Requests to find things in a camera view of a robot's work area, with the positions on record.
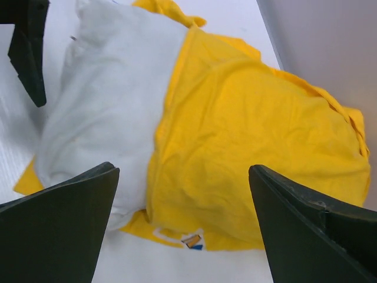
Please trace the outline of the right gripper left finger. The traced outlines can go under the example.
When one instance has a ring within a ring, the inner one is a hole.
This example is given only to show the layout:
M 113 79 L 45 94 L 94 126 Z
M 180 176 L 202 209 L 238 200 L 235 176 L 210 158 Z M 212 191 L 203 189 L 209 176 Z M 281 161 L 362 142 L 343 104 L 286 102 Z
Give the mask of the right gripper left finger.
M 105 162 L 1 204 L 1 282 L 91 282 L 119 174 Z

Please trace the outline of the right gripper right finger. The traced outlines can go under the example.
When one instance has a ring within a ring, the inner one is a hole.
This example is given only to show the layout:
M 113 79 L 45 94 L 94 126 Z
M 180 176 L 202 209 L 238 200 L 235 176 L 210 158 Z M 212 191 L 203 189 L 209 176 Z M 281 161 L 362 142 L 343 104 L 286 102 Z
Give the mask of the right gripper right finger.
M 274 282 L 376 281 L 375 211 L 262 165 L 249 183 Z

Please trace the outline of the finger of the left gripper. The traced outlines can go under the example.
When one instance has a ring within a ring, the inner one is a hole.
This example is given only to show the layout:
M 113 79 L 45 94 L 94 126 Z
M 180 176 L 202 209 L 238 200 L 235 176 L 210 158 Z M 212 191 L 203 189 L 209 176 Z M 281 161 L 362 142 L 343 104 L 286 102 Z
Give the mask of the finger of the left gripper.
M 37 107 L 46 104 L 42 72 L 46 0 L 1 1 L 1 24 L 13 24 L 8 57 L 24 89 Z

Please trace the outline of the white pillow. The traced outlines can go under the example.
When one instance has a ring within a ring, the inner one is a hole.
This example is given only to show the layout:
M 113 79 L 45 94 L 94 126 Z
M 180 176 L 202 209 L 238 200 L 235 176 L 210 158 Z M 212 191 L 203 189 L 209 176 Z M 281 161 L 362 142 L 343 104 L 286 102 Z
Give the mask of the white pillow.
M 61 91 L 34 159 L 43 187 L 110 162 L 120 169 L 107 228 L 144 209 L 147 168 L 164 99 L 188 29 L 165 15 L 113 1 L 79 1 Z

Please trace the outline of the yellow printed pillowcase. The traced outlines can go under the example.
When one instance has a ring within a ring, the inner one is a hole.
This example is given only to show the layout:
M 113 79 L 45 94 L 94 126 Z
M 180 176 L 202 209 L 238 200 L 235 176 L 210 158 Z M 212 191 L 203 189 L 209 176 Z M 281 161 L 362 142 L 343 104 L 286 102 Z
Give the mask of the yellow printed pillowcase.
M 327 91 L 264 64 L 243 40 L 202 30 L 173 1 L 131 6 L 183 24 L 154 133 L 144 209 L 115 230 L 175 248 L 263 248 L 248 170 L 263 164 L 297 183 L 362 206 L 371 167 L 359 110 Z M 14 189 L 46 187 L 34 159 Z

